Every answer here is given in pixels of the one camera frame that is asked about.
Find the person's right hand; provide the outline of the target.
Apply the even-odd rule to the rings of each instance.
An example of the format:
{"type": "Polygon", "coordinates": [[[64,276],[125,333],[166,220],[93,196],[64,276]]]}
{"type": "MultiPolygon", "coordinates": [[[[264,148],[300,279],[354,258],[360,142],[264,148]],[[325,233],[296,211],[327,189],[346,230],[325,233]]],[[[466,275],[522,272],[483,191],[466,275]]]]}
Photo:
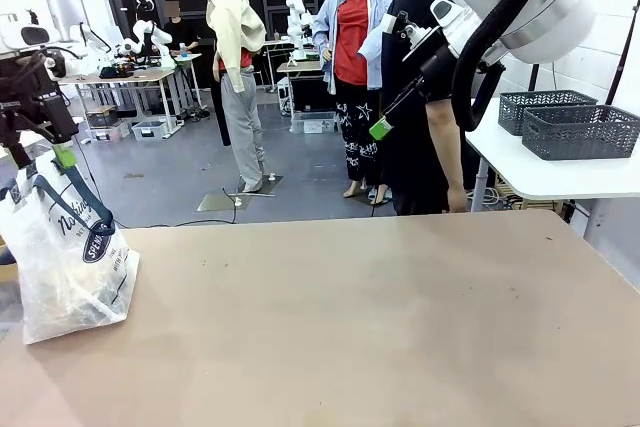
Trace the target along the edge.
{"type": "Polygon", "coordinates": [[[467,211],[467,193],[463,186],[453,186],[447,191],[448,212],[464,213],[467,211]]]}

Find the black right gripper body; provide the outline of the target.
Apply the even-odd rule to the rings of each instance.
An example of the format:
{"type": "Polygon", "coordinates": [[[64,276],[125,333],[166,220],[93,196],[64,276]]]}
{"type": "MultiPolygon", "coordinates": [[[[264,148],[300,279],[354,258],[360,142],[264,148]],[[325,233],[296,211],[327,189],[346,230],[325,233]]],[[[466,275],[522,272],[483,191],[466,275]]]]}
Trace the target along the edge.
{"type": "Polygon", "coordinates": [[[449,47],[441,46],[420,67],[421,95],[424,98],[449,98],[456,65],[457,58],[451,53],[449,47]]]}

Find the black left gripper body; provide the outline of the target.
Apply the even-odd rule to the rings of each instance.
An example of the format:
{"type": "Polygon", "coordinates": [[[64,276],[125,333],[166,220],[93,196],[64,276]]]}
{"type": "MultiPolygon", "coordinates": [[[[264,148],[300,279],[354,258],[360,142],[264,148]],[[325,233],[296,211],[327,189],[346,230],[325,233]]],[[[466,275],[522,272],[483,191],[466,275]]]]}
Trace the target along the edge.
{"type": "Polygon", "coordinates": [[[53,142],[51,122],[43,113],[43,96],[54,88],[41,51],[1,59],[1,145],[19,143],[20,132],[29,130],[53,142]]]}

